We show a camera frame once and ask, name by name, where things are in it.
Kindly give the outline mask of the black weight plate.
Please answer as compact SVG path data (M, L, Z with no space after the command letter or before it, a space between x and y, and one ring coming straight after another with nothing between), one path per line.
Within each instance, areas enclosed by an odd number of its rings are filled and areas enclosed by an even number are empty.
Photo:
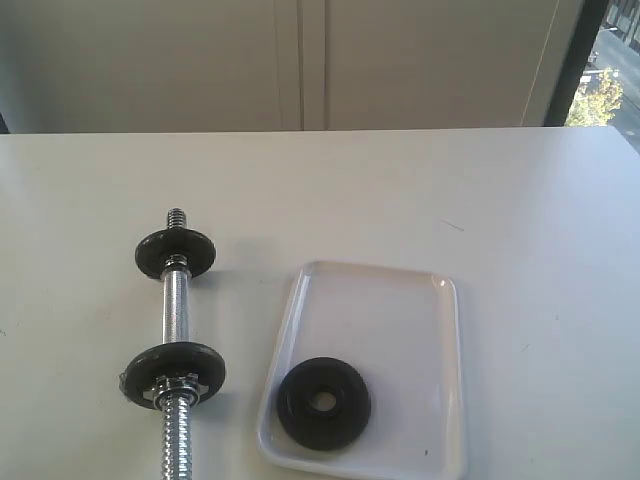
M350 364L315 357L297 364L280 383L278 419L297 444L315 451L351 445L364 432L372 411L369 389Z
M209 387L199 403L214 396L226 379L226 365L213 348L196 342L172 342L154 346L137 355L119 376L120 391L131 402L146 409L155 409L142 398L161 376L176 377L195 374L199 382ZM161 402L161 410L166 399Z
M184 270L192 277L207 272L216 249L206 235L187 228L167 228L149 234L135 250L135 262L147 277L161 280L170 270Z

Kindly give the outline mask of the chrome threaded dumbbell bar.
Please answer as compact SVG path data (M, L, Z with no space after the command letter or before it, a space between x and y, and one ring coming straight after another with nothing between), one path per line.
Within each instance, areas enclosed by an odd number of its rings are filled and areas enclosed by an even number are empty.
M189 342L188 283L184 270L166 271L163 281L163 344ZM192 472L192 408L179 396L169 396L160 412L163 418L161 477L190 479Z

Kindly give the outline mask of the white rectangular plastic tray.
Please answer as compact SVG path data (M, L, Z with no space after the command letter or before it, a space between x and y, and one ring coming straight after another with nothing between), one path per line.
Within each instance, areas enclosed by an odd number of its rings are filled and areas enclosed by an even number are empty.
M370 420L351 445L292 440L277 390L297 364L333 357L364 378ZM292 284L258 409L272 464L347 479L461 479L467 470L457 292L430 272L338 262L304 265Z

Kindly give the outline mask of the silver star collar nut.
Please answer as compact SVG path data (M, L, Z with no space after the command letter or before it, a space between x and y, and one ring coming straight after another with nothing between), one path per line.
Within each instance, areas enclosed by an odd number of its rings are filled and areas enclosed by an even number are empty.
M143 391L142 398L151 402L152 407L159 409L161 402L169 396L179 396L186 400L190 407L197 405L209 387L199 382L195 374L176 377L161 376L149 388Z

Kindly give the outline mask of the black window frame post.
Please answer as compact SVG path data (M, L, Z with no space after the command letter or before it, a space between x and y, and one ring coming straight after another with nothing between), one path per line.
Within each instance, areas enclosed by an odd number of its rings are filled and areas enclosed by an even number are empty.
M544 127L562 127L565 124L608 5L609 1L606 0L586 0L582 3L544 117Z

